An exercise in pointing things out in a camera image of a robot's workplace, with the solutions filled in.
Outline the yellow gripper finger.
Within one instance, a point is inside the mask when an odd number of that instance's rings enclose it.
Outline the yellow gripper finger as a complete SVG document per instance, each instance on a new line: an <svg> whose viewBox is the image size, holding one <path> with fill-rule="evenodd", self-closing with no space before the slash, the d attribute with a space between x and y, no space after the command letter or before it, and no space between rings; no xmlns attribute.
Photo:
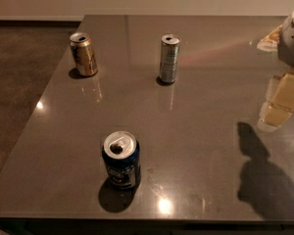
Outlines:
<svg viewBox="0 0 294 235"><path fill-rule="evenodd" d="M285 124L294 113L294 70L269 81L266 101L263 103L258 127L273 132Z"/></svg>
<svg viewBox="0 0 294 235"><path fill-rule="evenodd" d="M276 52L281 29L282 25L276 27L270 34L259 41L257 48L265 52Z"/></svg>

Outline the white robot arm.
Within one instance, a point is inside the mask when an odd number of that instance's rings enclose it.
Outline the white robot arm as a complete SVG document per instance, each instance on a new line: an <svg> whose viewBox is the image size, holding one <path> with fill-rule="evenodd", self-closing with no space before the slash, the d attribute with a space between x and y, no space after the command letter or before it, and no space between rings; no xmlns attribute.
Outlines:
<svg viewBox="0 0 294 235"><path fill-rule="evenodd" d="M277 52L278 59L290 67L283 75L270 81L263 103L258 127L273 132L285 124L294 113L294 10L283 24L265 36L257 45L259 50Z"/></svg>

